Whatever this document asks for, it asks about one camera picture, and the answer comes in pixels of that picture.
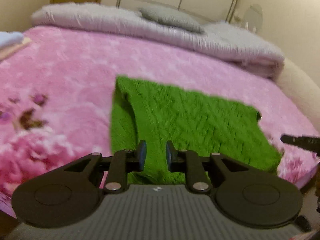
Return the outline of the grey pillow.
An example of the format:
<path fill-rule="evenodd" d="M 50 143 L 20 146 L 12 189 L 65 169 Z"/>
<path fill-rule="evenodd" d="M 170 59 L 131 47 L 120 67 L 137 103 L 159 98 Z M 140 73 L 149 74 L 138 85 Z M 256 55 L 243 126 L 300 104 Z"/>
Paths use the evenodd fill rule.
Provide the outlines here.
<path fill-rule="evenodd" d="M 199 22 L 188 14 L 175 9 L 159 5 L 148 5 L 146 7 L 140 7 L 139 12 L 145 19 L 161 25 L 180 28 L 192 33 L 204 33 L 204 28 Z"/>

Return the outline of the beige bed frame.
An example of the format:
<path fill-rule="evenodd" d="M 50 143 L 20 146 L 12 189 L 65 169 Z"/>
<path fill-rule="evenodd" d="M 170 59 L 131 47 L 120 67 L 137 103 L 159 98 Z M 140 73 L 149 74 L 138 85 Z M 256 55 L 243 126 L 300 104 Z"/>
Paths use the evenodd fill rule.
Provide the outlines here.
<path fill-rule="evenodd" d="M 289 59 L 284 60 L 274 82 L 319 132 L 319 87 L 316 83 Z"/>

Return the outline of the grey folded quilt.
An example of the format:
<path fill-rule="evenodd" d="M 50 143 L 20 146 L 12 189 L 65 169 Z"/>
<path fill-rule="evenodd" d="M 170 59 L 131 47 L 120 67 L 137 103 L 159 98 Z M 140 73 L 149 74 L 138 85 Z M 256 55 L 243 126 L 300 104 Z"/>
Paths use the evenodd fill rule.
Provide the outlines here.
<path fill-rule="evenodd" d="M 31 22 L 68 29 L 120 34 L 166 43 L 223 61 L 264 78 L 282 71 L 282 51 L 246 29 L 227 22 L 202 25 L 204 33 L 192 33 L 145 19 L 140 12 L 98 3 L 60 3 L 35 11 Z"/>

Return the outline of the folded pale pink cloth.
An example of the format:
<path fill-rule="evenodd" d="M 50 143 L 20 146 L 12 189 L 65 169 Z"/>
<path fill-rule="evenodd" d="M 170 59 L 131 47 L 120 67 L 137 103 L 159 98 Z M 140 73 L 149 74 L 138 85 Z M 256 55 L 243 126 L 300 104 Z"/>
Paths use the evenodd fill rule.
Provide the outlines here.
<path fill-rule="evenodd" d="M 15 54 L 17 51 L 25 48 L 28 46 L 28 44 L 31 42 L 31 39 L 28 37 L 25 37 L 23 41 L 19 44 L 13 44 L 4 48 L 1 48 L 0 50 L 0 61 L 3 61 L 4 59 L 10 57 L 11 55 Z"/>

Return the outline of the green knitted vest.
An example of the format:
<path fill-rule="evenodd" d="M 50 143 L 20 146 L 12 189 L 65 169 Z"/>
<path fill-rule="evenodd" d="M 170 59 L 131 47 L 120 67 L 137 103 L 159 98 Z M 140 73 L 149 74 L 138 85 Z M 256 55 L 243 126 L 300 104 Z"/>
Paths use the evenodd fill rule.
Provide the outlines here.
<path fill-rule="evenodd" d="M 110 138 L 113 152 L 146 142 L 144 170 L 128 175 L 130 184 L 181 184 L 184 174 L 168 170 L 167 141 L 200 156 L 213 152 L 276 173 L 281 154 L 258 123 L 260 112 L 238 101 L 147 80 L 116 78 Z"/>

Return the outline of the pink floral blanket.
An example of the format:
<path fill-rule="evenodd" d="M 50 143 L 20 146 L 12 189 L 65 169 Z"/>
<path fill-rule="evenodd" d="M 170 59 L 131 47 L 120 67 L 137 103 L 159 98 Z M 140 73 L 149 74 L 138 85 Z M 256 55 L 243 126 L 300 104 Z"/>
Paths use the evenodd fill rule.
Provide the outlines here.
<path fill-rule="evenodd" d="M 279 177 L 303 187 L 315 154 L 280 141 L 317 135 L 295 104 L 268 79 L 203 54 L 137 38 L 35 27 L 31 44 L 1 62 L 1 210 L 12 214 L 18 185 L 91 152 L 111 149 L 116 78 L 147 80 L 251 106 L 281 154 Z"/>

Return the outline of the folded light blue cloth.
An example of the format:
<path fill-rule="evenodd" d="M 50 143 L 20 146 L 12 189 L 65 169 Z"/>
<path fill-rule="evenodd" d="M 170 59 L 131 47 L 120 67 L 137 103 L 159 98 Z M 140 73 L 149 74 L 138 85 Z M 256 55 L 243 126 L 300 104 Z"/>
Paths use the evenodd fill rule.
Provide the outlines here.
<path fill-rule="evenodd" d="M 24 39 L 24 35 L 20 32 L 0 32 L 0 48 L 20 44 Z"/>

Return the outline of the round clear glass table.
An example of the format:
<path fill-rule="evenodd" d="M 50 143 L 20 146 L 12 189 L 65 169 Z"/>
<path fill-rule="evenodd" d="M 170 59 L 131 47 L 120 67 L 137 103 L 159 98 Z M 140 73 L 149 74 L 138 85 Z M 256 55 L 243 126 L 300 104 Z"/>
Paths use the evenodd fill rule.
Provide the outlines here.
<path fill-rule="evenodd" d="M 233 20 L 238 26 L 256 34 L 263 25 L 263 9 L 258 4 L 252 4 L 246 9 L 242 16 L 240 16 L 236 10 L 233 15 Z"/>

